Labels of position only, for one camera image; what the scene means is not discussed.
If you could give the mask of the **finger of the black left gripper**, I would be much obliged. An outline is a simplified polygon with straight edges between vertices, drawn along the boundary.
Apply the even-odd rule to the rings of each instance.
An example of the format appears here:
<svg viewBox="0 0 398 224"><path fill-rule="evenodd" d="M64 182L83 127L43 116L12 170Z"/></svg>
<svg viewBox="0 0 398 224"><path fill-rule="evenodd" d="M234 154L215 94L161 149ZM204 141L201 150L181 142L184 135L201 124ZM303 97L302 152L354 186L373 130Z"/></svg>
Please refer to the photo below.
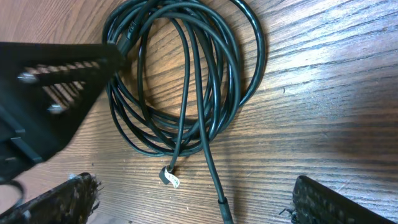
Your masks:
<svg viewBox="0 0 398 224"><path fill-rule="evenodd" d="M122 62L114 44L1 43L1 181L64 149Z"/></svg>

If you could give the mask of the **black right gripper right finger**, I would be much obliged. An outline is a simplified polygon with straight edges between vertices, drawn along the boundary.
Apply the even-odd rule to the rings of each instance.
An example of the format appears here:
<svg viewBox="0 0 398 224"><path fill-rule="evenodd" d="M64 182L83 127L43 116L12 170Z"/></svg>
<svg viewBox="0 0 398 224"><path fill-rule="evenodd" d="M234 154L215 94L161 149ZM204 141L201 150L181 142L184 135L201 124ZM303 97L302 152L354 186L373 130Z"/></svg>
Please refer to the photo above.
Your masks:
<svg viewBox="0 0 398 224"><path fill-rule="evenodd" d="M284 211L294 224L394 224L305 175L297 177Z"/></svg>

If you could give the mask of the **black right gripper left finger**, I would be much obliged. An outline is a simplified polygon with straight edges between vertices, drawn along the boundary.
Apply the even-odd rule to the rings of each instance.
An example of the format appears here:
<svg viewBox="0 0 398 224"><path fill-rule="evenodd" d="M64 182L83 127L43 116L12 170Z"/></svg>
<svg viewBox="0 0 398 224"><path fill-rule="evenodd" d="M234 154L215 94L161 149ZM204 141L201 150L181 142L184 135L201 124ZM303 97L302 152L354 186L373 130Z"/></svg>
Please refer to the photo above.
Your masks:
<svg viewBox="0 0 398 224"><path fill-rule="evenodd" d="M25 188L17 180L1 181L20 192L18 201L1 214L1 224L86 224L99 207L101 182L87 172L24 201Z"/></svg>

